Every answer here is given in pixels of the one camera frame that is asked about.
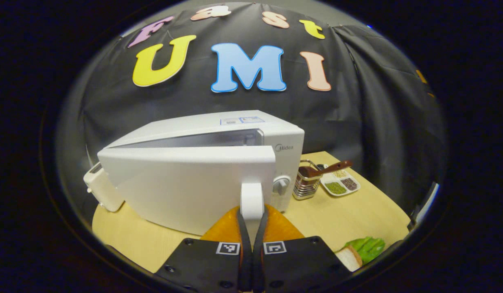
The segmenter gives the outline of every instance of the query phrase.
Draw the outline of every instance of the spice tray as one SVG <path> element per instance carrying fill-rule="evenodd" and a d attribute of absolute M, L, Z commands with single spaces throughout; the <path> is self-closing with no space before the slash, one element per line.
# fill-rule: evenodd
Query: spice tray
<path fill-rule="evenodd" d="M 324 174 L 320 178 L 320 184 L 334 197 L 348 195 L 361 187 L 358 181 L 345 170 Z"/>

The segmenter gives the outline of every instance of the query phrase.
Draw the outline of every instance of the orange gripper pad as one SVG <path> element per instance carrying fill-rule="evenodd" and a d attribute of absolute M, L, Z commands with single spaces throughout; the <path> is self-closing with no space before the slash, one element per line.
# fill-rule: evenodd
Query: orange gripper pad
<path fill-rule="evenodd" d="M 242 243 L 237 221 L 238 210 L 239 207 L 236 206 L 224 214 L 205 235 L 201 236 L 201 240 Z"/>
<path fill-rule="evenodd" d="M 304 238 L 304 235 L 281 212 L 269 204 L 266 207 L 268 208 L 268 222 L 266 223 L 263 242 L 290 241 Z"/>

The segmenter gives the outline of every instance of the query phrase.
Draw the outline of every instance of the midea logo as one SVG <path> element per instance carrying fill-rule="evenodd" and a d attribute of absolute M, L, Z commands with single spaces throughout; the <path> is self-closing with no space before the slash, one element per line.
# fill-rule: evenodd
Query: midea logo
<path fill-rule="evenodd" d="M 275 146 L 275 152 L 280 152 L 283 150 L 292 150 L 293 146 L 292 145 L 281 145 L 280 143 Z"/>

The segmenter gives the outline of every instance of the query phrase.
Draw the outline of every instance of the purple letter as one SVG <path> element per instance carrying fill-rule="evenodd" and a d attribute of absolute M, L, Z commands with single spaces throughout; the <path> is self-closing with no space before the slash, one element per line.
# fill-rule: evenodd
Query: purple letter
<path fill-rule="evenodd" d="M 157 32 L 165 22 L 169 22 L 170 20 L 174 19 L 173 16 L 168 16 L 165 19 L 159 20 L 158 22 L 154 22 L 153 24 L 149 24 L 142 28 L 140 34 L 136 37 L 136 39 L 127 47 L 130 48 L 133 45 L 139 44 L 142 41 L 145 41 L 149 37 L 151 37 L 150 33 L 151 32 Z"/>

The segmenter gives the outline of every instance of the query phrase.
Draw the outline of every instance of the sticker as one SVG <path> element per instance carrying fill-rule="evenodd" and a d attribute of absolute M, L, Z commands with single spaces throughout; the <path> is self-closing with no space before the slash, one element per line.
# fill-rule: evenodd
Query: sticker
<path fill-rule="evenodd" d="M 239 118 L 226 118 L 220 120 L 220 125 L 242 124 Z"/>
<path fill-rule="evenodd" d="M 239 254 L 241 248 L 240 243 L 234 242 L 220 242 L 217 247 L 216 254 L 227 254 L 229 256 L 236 256 Z"/>
<path fill-rule="evenodd" d="M 243 118 L 239 118 L 239 120 L 242 122 L 242 123 L 257 123 L 257 122 L 264 122 L 264 120 L 262 120 L 261 118 L 259 117 L 243 117 Z"/>
<path fill-rule="evenodd" d="M 264 243 L 264 254 L 283 254 L 287 252 L 284 241 Z"/>

